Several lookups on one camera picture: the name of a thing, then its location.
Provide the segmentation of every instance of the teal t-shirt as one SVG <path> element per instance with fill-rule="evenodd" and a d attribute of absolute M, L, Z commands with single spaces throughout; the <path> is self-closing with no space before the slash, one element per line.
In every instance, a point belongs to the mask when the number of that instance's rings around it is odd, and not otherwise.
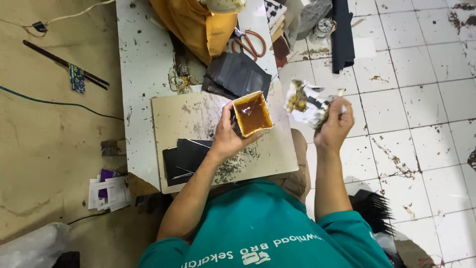
<path fill-rule="evenodd" d="M 301 202 L 266 179 L 209 200 L 200 224 L 190 246 L 178 238 L 155 242 L 138 267 L 393 267 L 358 212 L 315 223 Z"/>

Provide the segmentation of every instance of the hand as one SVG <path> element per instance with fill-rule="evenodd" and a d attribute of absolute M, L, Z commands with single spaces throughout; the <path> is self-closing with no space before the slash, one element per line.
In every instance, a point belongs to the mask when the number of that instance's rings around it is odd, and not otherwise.
<path fill-rule="evenodd" d="M 223 107 L 220 122 L 218 122 L 217 130 L 215 131 L 214 141 L 208 152 L 209 155 L 216 158 L 220 163 L 234 157 L 241 149 L 263 136 L 262 133 L 255 133 L 245 139 L 238 137 L 233 131 L 236 122 L 231 123 L 231 109 L 233 109 L 233 101 L 230 101 Z"/>
<path fill-rule="evenodd" d="M 342 105 L 347 108 L 343 114 Z M 354 125 L 352 105 L 342 97 L 334 100 L 329 108 L 329 118 L 321 131 L 314 133 L 314 144 L 318 152 L 339 153 L 347 134 Z"/>

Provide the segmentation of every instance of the crumpled paper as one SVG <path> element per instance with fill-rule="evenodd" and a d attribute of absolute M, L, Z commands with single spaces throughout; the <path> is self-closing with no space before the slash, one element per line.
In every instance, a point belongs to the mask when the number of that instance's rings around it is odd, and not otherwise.
<path fill-rule="evenodd" d="M 306 101 L 306 108 L 304 111 L 299 111 L 296 109 L 290 109 L 289 107 L 289 100 L 293 97 L 296 92 L 298 91 L 298 87 L 302 87 L 304 90 L 304 94 L 306 94 L 307 101 Z M 286 94 L 285 105 L 284 108 L 288 113 L 290 113 L 294 120 L 298 122 L 305 123 L 309 125 L 312 129 L 320 129 L 322 125 L 327 121 L 328 118 L 328 111 L 331 103 L 336 99 L 335 96 L 319 96 L 319 94 L 325 88 L 311 85 L 308 81 L 304 80 L 291 80 L 291 85 L 289 86 L 289 91 Z M 339 89 L 338 96 L 342 96 L 344 94 L 343 89 Z M 342 105 L 342 113 L 344 113 L 347 109 L 344 105 Z"/>

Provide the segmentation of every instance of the left hand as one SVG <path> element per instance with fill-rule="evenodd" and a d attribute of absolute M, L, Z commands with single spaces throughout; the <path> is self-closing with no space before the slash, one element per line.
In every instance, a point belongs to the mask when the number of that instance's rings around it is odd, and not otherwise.
<path fill-rule="evenodd" d="M 262 133 L 255 133 L 244 139 L 238 137 L 233 131 L 236 122 L 231 123 L 231 109 L 233 109 L 233 101 L 230 101 L 223 107 L 213 144 L 208 152 L 210 156 L 216 158 L 220 163 L 234 157 L 241 149 L 263 136 Z"/>

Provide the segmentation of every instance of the purple card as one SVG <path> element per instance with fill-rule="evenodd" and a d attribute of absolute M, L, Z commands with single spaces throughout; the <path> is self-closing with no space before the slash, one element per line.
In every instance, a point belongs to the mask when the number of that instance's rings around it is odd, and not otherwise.
<path fill-rule="evenodd" d="M 119 172 L 107 170 L 107 169 L 101 169 L 101 179 L 99 180 L 99 182 L 105 182 L 106 179 L 120 177 L 120 176 L 123 176 L 123 175 Z M 108 198 L 108 191 L 106 189 L 99 190 L 98 197 Z"/>

